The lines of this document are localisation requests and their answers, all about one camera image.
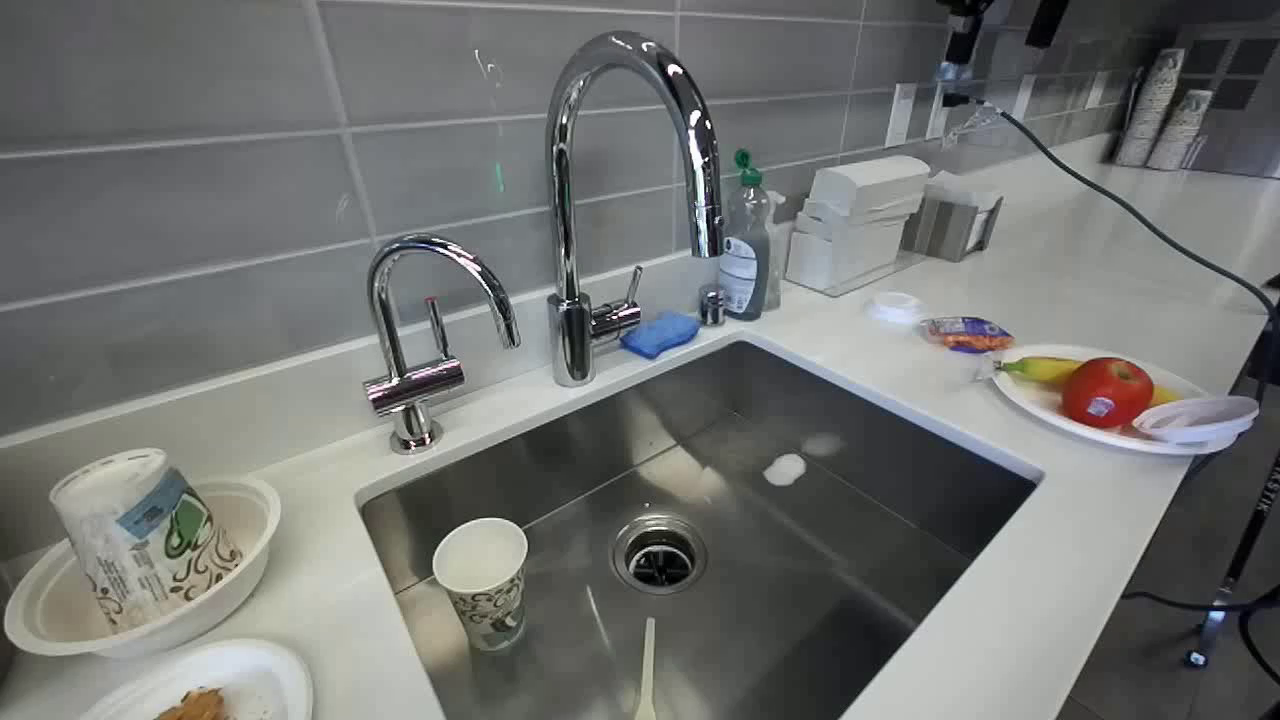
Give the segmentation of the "yellow banana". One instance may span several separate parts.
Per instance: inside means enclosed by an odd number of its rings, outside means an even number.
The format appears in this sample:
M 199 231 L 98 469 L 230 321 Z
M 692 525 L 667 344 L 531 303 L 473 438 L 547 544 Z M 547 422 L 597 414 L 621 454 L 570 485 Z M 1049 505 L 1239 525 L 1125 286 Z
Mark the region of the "yellow banana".
M 1040 387 L 1060 387 L 1082 360 L 1066 356 L 1019 356 L 1019 360 L 998 360 L 996 373 L 1040 384 Z

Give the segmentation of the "small chrome water tap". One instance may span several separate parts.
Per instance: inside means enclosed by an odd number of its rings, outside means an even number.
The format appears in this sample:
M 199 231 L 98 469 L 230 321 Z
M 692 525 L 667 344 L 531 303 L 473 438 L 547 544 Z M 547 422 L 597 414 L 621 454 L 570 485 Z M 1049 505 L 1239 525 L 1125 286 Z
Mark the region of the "small chrome water tap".
M 413 364 L 405 356 L 390 272 L 413 253 L 439 255 L 453 267 L 461 267 L 465 275 L 473 275 L 490 306 L 490 325 L 495 325 L 500 344 L 505 349 L 520 344 L 506 286 L 465 245 L 444 239 L 444 234 L 399 234 L 399 239 L 380 245 L 368 262 L 363 293 L 368 293 L 376 344 L 383 356 L 383 377 L 363 384 L 363 401 L 376 414 L 390 418 L 387 445 L 397 452 L 430 449 L 444 434 L 444 426 L 427 414 L 427 394 L 465 384 L 465 364 L 453 356 L 446 329 L 439 321 L 439 303 L 427 303 L 437 356 L 425 364 Z

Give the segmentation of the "stacked paper cups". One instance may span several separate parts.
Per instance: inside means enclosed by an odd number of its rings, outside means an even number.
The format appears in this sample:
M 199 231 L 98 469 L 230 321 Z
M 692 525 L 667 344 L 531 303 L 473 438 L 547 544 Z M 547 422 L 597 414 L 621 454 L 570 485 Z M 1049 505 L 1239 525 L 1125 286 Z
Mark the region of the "stacked paper cups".
M 1151 58 L 1117 153 L 1119 164 L 1174 173 L 1189 158 L 1210 107 L 1210 87 L 1182 87 L 1182 58 L 1182 48 L 1164 48 Z

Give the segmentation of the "white bowl on counter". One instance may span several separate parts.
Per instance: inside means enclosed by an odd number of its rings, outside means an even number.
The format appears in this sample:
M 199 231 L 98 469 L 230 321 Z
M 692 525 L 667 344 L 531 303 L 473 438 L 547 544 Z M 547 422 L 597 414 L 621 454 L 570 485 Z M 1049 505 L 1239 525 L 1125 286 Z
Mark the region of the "white bowl on counter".
M 242 552 L 242 560 L 212 591 L 159 619 L 148 619 L 145 626 L 114 630 L 90 598 L 71 544 L 61 539 L 12 589 L 4 604 L 4 636 L 27 655 L 134 661 L 225 624 L 267 572 L 281 526 L 281 497 L 257 476 L 207 479 L 199 497 L 212 505 L 229 539 Z

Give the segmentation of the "printed paper cup in bowl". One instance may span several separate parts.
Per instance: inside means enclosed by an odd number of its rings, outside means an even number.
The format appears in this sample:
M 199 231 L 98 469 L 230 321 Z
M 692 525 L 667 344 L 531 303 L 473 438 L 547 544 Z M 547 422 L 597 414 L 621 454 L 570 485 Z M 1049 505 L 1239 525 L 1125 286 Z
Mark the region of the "printed paper cup in bowl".
M 46 500 L 111 630 L 199 598 L 242 560 L 165 449 L 87 460 Z

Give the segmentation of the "clear dish soap bottle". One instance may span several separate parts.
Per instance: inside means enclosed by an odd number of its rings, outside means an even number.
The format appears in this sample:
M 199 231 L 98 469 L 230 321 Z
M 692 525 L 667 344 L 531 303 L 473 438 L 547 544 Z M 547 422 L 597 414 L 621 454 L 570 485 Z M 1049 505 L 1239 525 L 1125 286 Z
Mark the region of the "clear dish soap bottle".
M 723 310 L 730 321 L 758 321 L 769 301 L 769 272 L 771 272 L 771 209 L 776 197 L 764 187 L 764 173 L 756 168 L 751 153 L 735 153 L 735 190 L 730 215 L 723 231 L 720 255 L 720 286 Z

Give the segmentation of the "white paper towel stack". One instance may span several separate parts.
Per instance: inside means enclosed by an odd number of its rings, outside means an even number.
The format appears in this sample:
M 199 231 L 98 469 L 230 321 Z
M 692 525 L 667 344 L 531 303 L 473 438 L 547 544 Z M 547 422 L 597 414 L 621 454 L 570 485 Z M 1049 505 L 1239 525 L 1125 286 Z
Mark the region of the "white paper towel stack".
M 839 297 L 886 272 L 923 184 L 928 164 L 917 157 L 821 168 L 790 221 L 782 275 L 813 293 Z

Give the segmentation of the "tall chrome kitchen faucet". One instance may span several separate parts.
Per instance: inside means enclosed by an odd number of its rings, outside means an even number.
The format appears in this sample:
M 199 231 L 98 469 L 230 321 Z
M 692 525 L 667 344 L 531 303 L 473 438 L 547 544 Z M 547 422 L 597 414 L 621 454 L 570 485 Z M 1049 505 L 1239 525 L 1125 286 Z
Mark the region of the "tall chrome kitchen faucet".
M 557 74 L 547 100 L 547 221 L 557 239 L 557 293 L 547 297 L 551 369 L 558 384 L 587 384 L 597 338 L 614 331 L 613 306 L 597 306 L 577 272 L 577 117 L 587 87 L 609 70 L 632 70 L 667 107 L 674 147 L 685 158 L 685 201 L 692 225 L 692 253 L 723 253 L 723 197 L 720 197 L 720 145 L 712 107 L 692 67 L 642 32 L 603 32 L 577 48 Z

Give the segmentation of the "red apple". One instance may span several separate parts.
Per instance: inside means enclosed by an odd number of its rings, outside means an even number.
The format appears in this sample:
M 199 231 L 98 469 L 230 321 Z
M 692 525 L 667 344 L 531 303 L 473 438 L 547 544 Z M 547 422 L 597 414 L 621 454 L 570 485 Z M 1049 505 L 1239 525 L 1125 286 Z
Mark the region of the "red apple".
M 1082 360 L 1060 387 L 1060 412 L 1087 426 L 1119 426 L 1151 404 L 1151 377 L 1119 356 Z

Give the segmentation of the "small white plastic lid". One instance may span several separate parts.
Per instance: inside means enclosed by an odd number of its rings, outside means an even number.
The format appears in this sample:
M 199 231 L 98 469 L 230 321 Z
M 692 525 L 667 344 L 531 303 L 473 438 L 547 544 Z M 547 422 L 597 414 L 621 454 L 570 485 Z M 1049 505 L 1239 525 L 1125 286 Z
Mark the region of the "small white plastic lid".
M 1132 418 L 1137 433 L 1157 434 L 1164 445 L 1227 445 L 1247 433 L 1258 414 L 1253 394 L 1189 394 L 1171 404 L 1157 404 Z

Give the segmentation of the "white plate with fruit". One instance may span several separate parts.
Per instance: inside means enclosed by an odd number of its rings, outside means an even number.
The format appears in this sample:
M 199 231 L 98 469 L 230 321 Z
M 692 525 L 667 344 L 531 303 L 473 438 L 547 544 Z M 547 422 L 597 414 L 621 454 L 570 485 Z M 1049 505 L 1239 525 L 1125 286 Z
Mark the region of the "white plate with fruit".
M 1157 438 L 1141 426 L 1141 414 L 1151 407 L 1199 401 L 1196 384 L 1158 373 L 1157 364 L 1076 344 L 1033 344 L 1005 352 L 989 377 L 1008 404 L 1076 438 L 1146 454 L 1205 452 Z

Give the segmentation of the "orange blue snack wrapper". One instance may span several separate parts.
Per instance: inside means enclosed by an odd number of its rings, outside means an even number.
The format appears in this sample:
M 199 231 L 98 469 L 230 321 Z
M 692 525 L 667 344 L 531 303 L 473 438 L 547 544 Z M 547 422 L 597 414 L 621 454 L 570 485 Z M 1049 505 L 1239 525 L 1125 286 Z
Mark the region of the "orange blue snack wrapper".
M 931 317 L 921 325 L 921 334 L 948 352 L 1005 352 L 1010 331 L 982 317 Z

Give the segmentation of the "white plate with food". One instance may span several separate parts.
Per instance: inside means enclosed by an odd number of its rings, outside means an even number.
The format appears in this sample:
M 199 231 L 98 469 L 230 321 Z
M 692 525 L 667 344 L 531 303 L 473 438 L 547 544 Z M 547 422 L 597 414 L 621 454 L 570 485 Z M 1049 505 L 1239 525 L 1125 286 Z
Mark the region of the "white plate with food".
M 214 692 L 225 720 L 311 720 L 304 661 L 270 639 L 214 639 L 97 698 L 80 720 L 159 720 Z

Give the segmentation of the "stainless steel sink basin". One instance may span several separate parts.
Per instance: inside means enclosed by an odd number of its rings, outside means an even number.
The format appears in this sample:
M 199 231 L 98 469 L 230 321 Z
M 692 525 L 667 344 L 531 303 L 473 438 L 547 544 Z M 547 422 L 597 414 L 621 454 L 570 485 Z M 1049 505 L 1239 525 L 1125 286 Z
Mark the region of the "stainless steel sink basin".
M 446 720 L 839 720 L 1033 479 L 729 344 L 363 505 Z M 531 539 L 522 636 L 475 650 L 430 546 Z

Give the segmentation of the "paper cup in sink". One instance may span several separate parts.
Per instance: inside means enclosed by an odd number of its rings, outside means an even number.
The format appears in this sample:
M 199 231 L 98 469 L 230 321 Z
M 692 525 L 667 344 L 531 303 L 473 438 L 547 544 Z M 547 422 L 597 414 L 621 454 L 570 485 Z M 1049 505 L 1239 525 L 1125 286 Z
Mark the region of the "paper cup in sink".
M 505 514 L 465 520 L 430 546 L 430 578 L 478 650 L 522 636 L 522 568 L 529 533 Z

